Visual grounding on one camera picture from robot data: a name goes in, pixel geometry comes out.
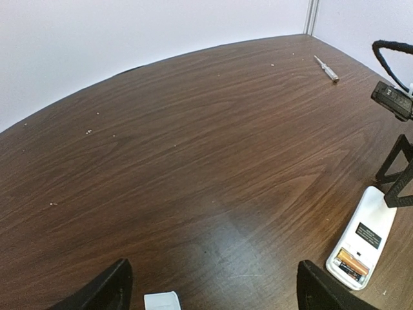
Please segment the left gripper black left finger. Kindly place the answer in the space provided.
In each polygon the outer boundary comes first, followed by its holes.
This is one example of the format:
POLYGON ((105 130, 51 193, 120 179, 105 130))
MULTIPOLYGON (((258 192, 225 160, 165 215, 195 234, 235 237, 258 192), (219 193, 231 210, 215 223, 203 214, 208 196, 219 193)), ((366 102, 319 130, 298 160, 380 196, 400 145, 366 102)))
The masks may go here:
POLYGON ((121 258, 91 282, 49 309, 130 309, 132 266, 121 258))

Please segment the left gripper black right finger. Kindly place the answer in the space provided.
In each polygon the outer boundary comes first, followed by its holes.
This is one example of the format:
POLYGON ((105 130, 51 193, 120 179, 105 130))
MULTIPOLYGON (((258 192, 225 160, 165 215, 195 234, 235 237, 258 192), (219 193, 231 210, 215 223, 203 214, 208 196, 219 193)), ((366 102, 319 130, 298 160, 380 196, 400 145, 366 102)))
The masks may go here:
POLYGON ((354 296, 310 260, 298 263, 296 292, 298 309, 376 309, 354 296))

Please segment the white remote control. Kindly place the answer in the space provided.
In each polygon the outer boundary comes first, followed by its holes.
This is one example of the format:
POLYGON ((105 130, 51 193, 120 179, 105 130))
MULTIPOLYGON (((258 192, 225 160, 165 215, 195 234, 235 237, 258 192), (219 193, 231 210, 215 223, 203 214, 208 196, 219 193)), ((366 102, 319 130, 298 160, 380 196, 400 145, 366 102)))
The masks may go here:
POLYGON ((353 291, 364 289, 381 257, 395 215, 396 209, 387 207, 384 193, 376 187, 367 187, 346 229, 326 261, 328 272, 353 291), (341 248, 347 250, 369 269, 362 284, 351 279, 333 264, 333 259, 341 248))

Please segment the white battery cover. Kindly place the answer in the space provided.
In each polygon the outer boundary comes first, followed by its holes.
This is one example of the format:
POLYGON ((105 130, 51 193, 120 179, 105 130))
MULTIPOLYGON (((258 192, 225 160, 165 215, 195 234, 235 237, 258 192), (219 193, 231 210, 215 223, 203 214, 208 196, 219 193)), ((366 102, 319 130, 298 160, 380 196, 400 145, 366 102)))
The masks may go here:
POLYGON ((144 295, 145 310, 181 310, 179 297, 175 291, 144 295))

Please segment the small silver screwdriver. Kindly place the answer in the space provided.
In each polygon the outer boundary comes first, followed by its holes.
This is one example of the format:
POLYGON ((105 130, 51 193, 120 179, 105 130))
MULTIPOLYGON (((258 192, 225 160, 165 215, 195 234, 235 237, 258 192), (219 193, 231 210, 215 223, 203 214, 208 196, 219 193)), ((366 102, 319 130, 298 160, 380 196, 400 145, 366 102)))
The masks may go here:
POLYGON ((337 83, 339 81, 338 75, 316 55, 314 55, 314 58, 319 63, 321 69, 325 72, 325 74, 332 80, 332 82, 337 83))

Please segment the orange black battery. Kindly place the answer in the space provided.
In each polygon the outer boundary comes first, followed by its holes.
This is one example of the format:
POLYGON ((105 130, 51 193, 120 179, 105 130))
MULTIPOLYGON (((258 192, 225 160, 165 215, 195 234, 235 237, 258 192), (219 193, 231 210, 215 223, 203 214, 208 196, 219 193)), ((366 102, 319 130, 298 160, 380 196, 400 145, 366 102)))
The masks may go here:
POLYGON ((346 261, 339 258, 333 259, 333 264, 338 266, 345 274, 357 283, 362 284, 365 281, 365 276, 358 273, 353 267, 351 267, 346 261))
POLYGON ((341 248, 338 252, 337 259, 339 259, 342 263, 346 264, 356 273, 366 276, 369 272, 369 269, 364 266, 361 262, 359 262, 356 258, 354 258, 347 250, 341 248))

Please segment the right aluminium frame post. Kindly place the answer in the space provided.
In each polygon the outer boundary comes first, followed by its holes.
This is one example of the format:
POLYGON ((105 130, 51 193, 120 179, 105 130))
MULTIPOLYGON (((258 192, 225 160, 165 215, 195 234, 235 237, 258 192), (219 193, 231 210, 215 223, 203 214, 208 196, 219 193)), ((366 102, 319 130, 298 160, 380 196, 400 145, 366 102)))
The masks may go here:
POLYGON ((317 15, 319 12, 320 0, 308 0, 307 14, 305 18, 303 33, 309 36, 314 35, 317 15))

